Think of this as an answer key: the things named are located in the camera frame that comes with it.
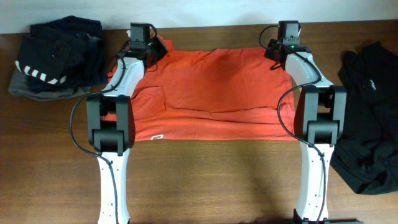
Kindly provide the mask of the orange FRAM t-shirt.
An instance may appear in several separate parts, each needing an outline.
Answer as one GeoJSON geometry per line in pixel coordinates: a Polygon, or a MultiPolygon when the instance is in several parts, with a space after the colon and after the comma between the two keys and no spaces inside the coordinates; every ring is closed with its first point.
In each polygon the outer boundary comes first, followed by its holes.
{"type": "Polygon", "coordinates": [[[136,140],[291,140],[292,81],[260,47],[167,55],[138,83],[136,140]]]}

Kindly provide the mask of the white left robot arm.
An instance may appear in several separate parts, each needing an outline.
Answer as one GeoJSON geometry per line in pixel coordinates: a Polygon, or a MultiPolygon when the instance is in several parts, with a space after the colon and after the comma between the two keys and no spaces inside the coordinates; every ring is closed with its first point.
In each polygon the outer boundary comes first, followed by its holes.
{"type": "Polygon", "coordinates": [[[130,40],[116,56],[109,83],[86,101],[88,139],[100,169],[99,223],[129,223],[126,173],[136,136],[131,98],[147,69],[157,65],[167,52],[159,37],[130,40]]]}

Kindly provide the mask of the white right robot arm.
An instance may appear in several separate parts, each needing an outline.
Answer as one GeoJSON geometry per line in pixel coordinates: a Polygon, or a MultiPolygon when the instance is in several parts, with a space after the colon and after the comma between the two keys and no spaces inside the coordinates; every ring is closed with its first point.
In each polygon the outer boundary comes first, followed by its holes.
{"type": "Polygon", "coordinates": [[[330,159],[343,132],[346,90],[327,80],[308,47],[284,45],[272,39],[266,57],[271,67],[283,68],[296,82],[300,98],[294,128],[287,134],[298,140],[302,153],[300,196],[293,223],[329,223],[326,205],[330,159]]]}

